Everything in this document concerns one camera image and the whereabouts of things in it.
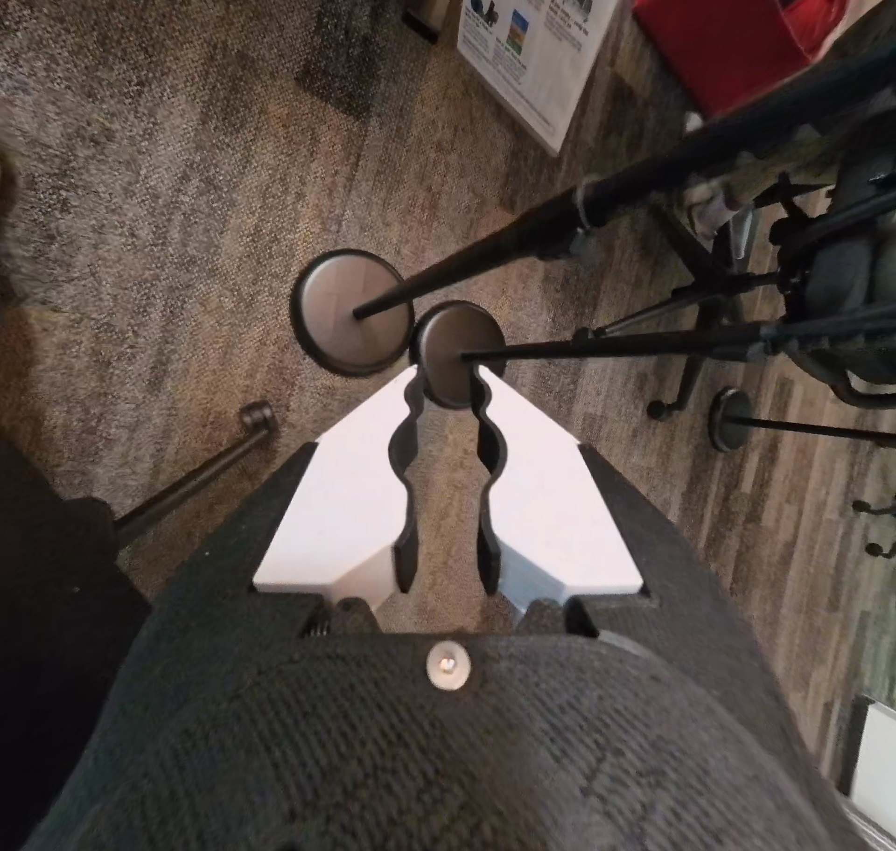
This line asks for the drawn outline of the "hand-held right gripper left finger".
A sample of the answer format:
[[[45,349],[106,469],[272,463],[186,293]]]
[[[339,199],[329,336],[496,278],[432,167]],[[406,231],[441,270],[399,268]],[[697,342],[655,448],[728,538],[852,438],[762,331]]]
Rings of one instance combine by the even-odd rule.
[[[253,588],[378,609],[417,575],[416,459],[422,375],[409,366],[319,435]]]

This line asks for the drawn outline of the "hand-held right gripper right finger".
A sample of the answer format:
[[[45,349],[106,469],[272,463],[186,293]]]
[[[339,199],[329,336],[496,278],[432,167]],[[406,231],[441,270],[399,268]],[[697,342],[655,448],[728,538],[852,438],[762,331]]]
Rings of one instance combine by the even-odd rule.
[[[487,595],[521,619],[535,602],[640,594],[644,578],[588,467],[590,449],[485,366],[476,420],[488,474],[476,560]]]

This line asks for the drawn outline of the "black chair leg with caster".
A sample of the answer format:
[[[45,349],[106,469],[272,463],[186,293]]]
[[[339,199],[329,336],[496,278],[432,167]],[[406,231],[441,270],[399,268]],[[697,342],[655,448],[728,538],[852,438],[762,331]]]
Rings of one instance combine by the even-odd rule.
[[[245,404],[239,411],[239,418],[243,428],[240,439],[115,520],[114,537],[119,552],[149,532],[171,512],[195,497],[279,431],[273,406],[267,400]]]

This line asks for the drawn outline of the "black stand with medium round base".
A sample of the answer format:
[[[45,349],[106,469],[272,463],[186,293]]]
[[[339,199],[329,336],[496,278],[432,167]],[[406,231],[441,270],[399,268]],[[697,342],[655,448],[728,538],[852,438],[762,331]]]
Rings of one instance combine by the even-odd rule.
[[[852,388],[843,358],[860,354],[894,358],[894,304],[811,320],[747,321],[711,329],[580,335],[570,340],[507,344],[490,313],[466,301],[433,308],[414,331],[409,353],[423,372],[433,402],[446,409],[471,405],[473,367],[494,365],[499,375],[515,361],[697,357],[760,362],[786,355],[811,361],[817,381],[857,409],[893,409],[894,394]]]

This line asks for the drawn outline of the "black tripod with round feet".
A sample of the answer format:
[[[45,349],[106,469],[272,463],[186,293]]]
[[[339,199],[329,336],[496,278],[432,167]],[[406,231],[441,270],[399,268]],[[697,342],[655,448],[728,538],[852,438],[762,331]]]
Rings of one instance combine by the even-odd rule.
[[[857,106],[894,84],[894,40],[862,55],[819,63],[760,98],[712,119],[664,153],[576,185],[507,226],[404,279],[382,257],[356,249],[318,255],[289,297],[294,334],[317,363],[339,375],[373,375],[408,348],[413,302],[525,258],[565,258],[574,240],[605,227],[660,192],[708,177],[768,140]]]

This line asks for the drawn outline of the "black stand with small round base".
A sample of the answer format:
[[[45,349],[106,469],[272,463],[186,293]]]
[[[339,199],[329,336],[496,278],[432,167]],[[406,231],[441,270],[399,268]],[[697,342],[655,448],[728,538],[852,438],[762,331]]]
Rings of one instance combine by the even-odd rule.
[[[740,450],[755,431],[789,432],[869,442],[884,450],[895,449],[894,432],[759,419],[754,415],[748,394],[731,386],[723,388],[713,397],[708,413],[707,430],[712,447],[719,453],[733,453]]]

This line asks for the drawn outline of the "person's black clothing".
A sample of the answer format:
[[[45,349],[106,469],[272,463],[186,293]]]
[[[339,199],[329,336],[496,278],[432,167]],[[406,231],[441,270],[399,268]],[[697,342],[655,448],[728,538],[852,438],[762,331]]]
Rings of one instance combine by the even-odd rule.
[[[117,557],[109,505],[63,499],[2,436],[2,849],[58,796],[151,611]]]

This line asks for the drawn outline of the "white flat panel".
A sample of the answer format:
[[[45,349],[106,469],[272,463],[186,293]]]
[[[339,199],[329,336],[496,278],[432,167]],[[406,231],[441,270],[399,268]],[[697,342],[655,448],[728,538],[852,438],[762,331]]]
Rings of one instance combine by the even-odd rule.
[[[895,836],[895,711],[867,706],[848,796],[857,810]]]

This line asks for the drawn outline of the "white illustrated instruction poster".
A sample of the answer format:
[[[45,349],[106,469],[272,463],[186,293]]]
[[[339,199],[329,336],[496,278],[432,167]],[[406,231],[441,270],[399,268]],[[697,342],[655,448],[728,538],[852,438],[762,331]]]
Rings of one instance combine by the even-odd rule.
[[[457,48],[552,157],[621,0],[462,0]]]

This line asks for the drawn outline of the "red fabric cube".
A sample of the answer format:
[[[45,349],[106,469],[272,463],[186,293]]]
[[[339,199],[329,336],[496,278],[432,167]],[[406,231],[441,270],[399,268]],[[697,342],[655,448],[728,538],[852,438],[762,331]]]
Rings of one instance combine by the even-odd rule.
[[[635,0],[633,15],[707,118],[815,63],[849,0]]]

